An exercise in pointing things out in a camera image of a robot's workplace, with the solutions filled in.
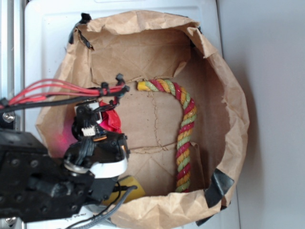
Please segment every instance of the multicolored rope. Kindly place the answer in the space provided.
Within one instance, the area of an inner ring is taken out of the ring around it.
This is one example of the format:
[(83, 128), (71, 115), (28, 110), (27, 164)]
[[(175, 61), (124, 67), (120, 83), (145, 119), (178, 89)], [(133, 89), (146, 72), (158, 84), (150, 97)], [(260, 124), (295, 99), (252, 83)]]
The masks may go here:
[(191, 165), (190, 165), (190, 139), (196, 119), (197, 108), (190, 94), (177, 83), (169, 80), (150, 80), (138, 83), (139, 91), (167, 92), (180, 101), (184, 109), (183, 121), (177, 139), (176, 163), (178, 166), (176, 192), (189, 192)]

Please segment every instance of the brown paper bag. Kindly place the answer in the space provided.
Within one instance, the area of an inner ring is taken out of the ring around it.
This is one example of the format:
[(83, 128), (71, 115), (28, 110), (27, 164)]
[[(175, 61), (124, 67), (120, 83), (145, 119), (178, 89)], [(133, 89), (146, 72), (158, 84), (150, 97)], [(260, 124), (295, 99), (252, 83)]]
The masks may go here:
[[(212, 216), (231, 201), (246, 152), (246, 101), (231, 70), (198, 26), (192, 19), (153, 11), (92, 20), (74, 30), (74, 43), (68, 45), (55, 76), (92, 87), (115, 83), (122, 73), (131, 87), (116, 109), (132, 149), (125, 174), (135, 176), (148, 196), (122, 205), (111, 218), (118, 227), (169, 229)], [(198, 108), (190, 193), (171, 193), (183, 116), (179, 102), (166, 93), (136, 90), (135, 81), (157, 78), (172, 78), (186, 88)], [(37, 128), (51, 156), (63, 156), (62, 143), (75, 141), (68, 133), (73, 116), (73, 105), (41, 110)], [(218, 200), (211, 191), (217, 171), (233, 184)]]

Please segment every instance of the black tape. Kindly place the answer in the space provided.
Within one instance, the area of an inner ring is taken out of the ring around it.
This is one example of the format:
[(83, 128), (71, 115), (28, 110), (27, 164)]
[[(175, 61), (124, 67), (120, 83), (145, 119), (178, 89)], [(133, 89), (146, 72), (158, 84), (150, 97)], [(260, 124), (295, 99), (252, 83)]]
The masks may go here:
[[(208, 207), (211, 208), (221, 201), (233, 184), (233, 179), (219, 169), (216, 169), (211, 177), (211, 185), (204, 193)], [(204, 224), (210, 218), (211, 217), (196, 221), (197, 226)]]
[[(78, 22), (78, 23), (76, 23), (76, 25), (73, 27), (73, 29), (72, 29), (72, 31), (71, 31), (71, 33), (70, 33), (70, 35), (69, 35), (69, 43), (70, 44), (73, 44), (74, 43), (74, 37), (73, 37), (73, 33), (74, 33), (74, 29), (77, 27), (77, 26), (79, 26), (79, 25), (85, 25), (85, 24), (87, 24), (88, 22), (90, 22), (92, 20), (92, 18), (91, 18), (91, 16), (90, 16), (90, 14), (87, 14), (87, 13), (81, 13), (81, 20)], [(82, 39), (82, 41), (85, 43), (85, 45), (88, 47), (88, 48), (90, 48), (90, 43), (87, 41), (87, 39), (86, 38), (84, 38), (83, 36), (82, 36), (82, 34), (81, 34), (81, 32), (79, 32), (80, 33), (80, 35), (81, 35), (81, 39)]]

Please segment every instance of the yellow object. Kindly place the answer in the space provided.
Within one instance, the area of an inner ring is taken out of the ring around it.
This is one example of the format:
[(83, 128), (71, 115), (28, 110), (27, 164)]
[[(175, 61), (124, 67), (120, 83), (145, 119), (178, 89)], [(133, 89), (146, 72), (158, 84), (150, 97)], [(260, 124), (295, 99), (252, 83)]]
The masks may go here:
[(145, 81), (138, 82), (137, 88), (139, 91), (150, 91), (150, 89), (146, 86)]
[[(126, 198), (126, 200), (124, 201), (124, 203), (127, 203), (129, 201), (132, 201), (134, 199), (138, 199), (141, 197), (145, 196), (145, 191), (142, 188), (142, 186), (140, 185), (140, 183), (132, 176), (128, 176), (128, 177), (124, 177), (122, 179), (119, 180), (119, 183), (121, 186), (132, 186), (132, 185), (136, 185), (138, 188), (133, 190), (129, 196)], [(122, 191), (121, 192), (121, 197), (124, 195), (126, 191)], [(109, 205), (111, 202), (113, 202), (117, 196), (118, 196), (119, 192), (112, 192), (112, 194), (110, 195), (108, 200), (103, 201), (104, 205)]]

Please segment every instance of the white connector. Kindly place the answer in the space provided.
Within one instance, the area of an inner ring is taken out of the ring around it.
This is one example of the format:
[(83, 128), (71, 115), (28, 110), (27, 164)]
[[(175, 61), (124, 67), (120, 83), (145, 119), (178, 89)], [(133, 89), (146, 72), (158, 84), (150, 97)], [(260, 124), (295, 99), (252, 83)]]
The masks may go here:
[(96, 135), (95, 127), (94, 127), (94, 126), (87, 127), (87, 128), (82, 128), (81, 131), (82, 131), (82, 134), (83, 134), (85, 137)]

